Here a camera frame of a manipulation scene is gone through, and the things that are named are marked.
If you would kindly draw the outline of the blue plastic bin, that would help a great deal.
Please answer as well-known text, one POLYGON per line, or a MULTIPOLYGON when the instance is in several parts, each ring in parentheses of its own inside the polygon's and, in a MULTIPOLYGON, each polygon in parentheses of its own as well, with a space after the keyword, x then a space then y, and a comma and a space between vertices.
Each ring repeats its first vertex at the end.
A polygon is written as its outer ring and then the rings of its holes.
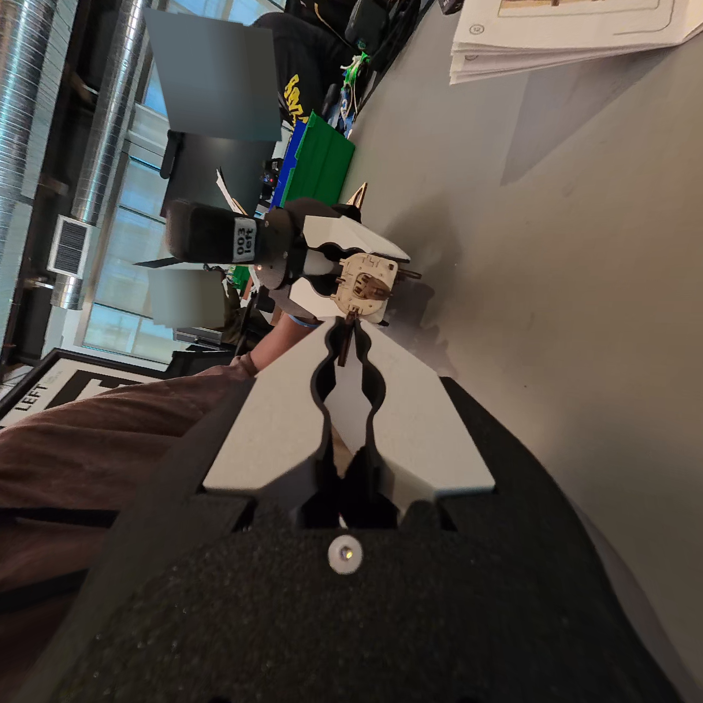
POLYGON ((269 212, 272 209, 281 207, 286 202, 290 189, 290 180, 294 177, 294 169, 297 165, 297 151, 303 140, 305 129, 306 123, 302 121, 298 121, 293 129, 292 136, 290 136, 287 144, 283 164, 278 172, 278 182, 274 189, 271 204, 268 206, 269 212))

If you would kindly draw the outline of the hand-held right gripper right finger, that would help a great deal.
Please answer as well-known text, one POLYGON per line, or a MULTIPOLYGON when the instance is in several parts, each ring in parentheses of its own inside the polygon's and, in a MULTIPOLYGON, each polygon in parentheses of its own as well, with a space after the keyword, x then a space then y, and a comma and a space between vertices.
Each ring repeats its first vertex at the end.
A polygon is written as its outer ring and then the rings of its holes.
POLYGON ((372 486, 395 507, 493 491, 496 482, 440 377, 370 323, 356 327, 372 486))

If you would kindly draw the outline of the wooden model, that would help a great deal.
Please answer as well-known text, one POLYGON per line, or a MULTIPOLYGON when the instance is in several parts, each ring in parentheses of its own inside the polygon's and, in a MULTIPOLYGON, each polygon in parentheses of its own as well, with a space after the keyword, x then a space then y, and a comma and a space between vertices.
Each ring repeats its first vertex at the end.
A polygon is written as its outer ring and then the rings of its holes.
POLYGON ((378 254, 357 253, 340 260, 338 288, 330 299, 347 321, 384 325, 387 304, 396 283, 419 280, 422 274, 378 254))

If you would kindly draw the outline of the person's left forearm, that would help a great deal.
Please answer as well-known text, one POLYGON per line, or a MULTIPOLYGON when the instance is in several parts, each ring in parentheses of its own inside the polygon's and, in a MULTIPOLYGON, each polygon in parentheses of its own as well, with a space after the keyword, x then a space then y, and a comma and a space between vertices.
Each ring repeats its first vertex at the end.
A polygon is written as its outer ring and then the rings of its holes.
MULTIPOLYGON (((251 352, 233 360, 228 367, 230 376, 235 380, 247 380, 254 377, 314 331, 314 329, 299 327, 288 318, 288 315, 287 313, 282 314, 274 329, 251 352)), ((299 318, 318 320, 317 318, 299 318)))

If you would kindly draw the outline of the framed printed marker sign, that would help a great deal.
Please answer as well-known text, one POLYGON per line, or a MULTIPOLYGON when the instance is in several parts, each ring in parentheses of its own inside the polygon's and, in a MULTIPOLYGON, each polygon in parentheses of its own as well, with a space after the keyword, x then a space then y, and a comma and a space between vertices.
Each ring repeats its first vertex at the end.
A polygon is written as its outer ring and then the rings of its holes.
POLYGON ((164 370, 53 349, 1 398, 1 428, 43 410, 107 391, 162 380, 164 370))

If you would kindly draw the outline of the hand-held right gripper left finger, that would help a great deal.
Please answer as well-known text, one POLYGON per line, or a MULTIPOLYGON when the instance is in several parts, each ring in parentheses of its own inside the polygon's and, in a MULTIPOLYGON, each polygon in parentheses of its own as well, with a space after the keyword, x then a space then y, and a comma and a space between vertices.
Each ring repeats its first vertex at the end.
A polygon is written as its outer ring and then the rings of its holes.
POLYGON ((331 442, 325 402, 336 386, 329 338, 340 322, 323 322, 257 375, 203 480, 208 496, 275 501, 298 514, 319 490, 331 442))

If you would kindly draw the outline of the black monitor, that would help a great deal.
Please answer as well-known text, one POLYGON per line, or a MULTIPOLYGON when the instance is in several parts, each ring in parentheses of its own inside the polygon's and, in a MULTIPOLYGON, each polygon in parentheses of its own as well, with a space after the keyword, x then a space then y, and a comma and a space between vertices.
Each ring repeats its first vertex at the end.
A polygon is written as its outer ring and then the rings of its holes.
POLYGON ((169 129, 160 168, 167 181, 160 211, 174 200, 230 209, 231 201, 253 215, 263 188, 262 176, 276 142, 213 138, 169 129))

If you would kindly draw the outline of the instruction booklet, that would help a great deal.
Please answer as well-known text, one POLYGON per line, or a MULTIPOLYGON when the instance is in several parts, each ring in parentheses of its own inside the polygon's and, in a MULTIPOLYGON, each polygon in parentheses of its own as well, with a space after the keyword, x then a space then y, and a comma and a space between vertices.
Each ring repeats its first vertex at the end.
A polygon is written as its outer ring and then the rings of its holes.
POLYGON ((701 1, 465 1, 450 84, 680 46, 701 1))

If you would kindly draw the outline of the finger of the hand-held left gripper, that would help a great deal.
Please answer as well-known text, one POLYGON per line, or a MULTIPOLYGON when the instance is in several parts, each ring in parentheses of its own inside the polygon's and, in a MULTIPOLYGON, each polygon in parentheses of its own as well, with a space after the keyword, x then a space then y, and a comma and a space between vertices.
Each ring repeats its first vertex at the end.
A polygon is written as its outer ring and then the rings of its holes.
POLYGON ((336 316, 344 318, 330 299, 338 288, 336 279, 340 273, 333 271, 328 274, 301 276, 290 288, 290 301, 318 319, 336 316))
POLYGON ((346 216, 330 218, 307 215, 302 233, 310 249, 319 250, 330 244, 341 251, 360 250, 396 261, 410 261, 410 255, 396 243, 346 216))

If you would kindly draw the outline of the silver ventilation duct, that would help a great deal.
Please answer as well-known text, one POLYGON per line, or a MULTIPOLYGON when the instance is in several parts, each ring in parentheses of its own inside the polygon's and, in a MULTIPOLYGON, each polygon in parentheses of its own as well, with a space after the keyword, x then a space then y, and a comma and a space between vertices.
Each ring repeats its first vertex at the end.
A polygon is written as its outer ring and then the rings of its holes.
POLYGON ((83 290, 93 266, 99 232, 147 56, 145 12, 162 7, 162 1, 121 1, 119 5, 71 215, 57 224, 56 230, 56 243, 65 234, 78 235, 77 253, 81 258, 76 271, 57 268, 51 294, 54 308, 82 308, 83 290))
POLYGON ((1 2, 1 241, 37 189, 76 1, 1 2))

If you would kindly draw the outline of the white vent grille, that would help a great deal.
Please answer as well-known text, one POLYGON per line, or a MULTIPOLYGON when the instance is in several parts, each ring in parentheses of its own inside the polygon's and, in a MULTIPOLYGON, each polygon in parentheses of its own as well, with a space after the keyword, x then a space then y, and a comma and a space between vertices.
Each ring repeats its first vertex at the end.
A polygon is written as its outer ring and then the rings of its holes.
POLYGON ((92 262, 95 225, 65 215, 58 215, 47 270, 53 274, 83 279, 92 262))

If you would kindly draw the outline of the large green plastic bin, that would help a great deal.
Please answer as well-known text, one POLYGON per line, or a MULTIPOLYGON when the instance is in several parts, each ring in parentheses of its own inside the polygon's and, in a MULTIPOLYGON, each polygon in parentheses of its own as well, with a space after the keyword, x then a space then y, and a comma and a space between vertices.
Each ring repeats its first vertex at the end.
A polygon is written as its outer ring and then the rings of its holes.
POLYGON ((293 137, 293 166, 283 204, 299 198, 338 204, 355 145, 315 112, 295 127, 293 137))

